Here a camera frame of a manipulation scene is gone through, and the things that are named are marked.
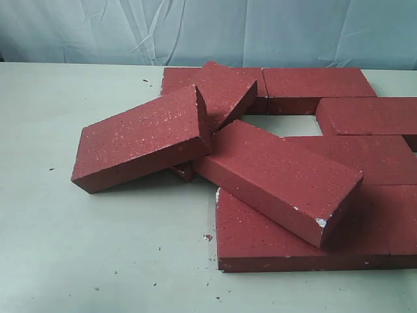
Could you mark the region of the right third-row red brick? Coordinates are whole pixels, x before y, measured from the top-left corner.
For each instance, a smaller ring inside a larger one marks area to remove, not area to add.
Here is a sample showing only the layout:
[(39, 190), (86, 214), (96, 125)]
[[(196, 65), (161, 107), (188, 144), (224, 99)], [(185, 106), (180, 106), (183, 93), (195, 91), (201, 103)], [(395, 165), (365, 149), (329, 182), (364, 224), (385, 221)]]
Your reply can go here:
[(416, 184), (416, 156), (400, 135), (289, 136), (286, 139), (362, 171), (364, 184)]

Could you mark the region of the diagonal top red brick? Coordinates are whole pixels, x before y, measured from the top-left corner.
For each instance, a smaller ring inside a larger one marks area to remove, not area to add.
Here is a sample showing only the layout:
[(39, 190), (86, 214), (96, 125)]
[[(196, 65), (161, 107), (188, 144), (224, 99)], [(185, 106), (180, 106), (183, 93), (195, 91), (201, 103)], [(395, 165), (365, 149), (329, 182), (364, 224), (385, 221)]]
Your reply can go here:
[(320, 248), (351, 206), (362, 172), (236, 120), (211, 138), (194, 170)]

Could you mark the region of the white fabric backdrop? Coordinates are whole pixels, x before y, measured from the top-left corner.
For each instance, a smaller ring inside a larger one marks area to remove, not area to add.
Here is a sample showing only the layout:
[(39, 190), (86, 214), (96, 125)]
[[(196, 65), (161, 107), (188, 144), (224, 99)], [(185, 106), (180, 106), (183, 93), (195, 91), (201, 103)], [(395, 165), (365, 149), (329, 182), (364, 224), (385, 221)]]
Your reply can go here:
[(6, 61), (416, 68), (415, 1), (2, 1)]

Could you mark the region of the right second-row red brick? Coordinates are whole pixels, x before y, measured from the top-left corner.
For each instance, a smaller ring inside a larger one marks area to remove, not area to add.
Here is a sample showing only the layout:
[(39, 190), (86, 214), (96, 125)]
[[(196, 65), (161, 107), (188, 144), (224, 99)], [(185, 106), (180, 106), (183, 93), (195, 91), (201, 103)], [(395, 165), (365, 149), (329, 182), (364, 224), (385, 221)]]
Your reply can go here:
[(325, 136), (400, 135), (416, 151), (415, 97), (323, 98), (315, 116)]

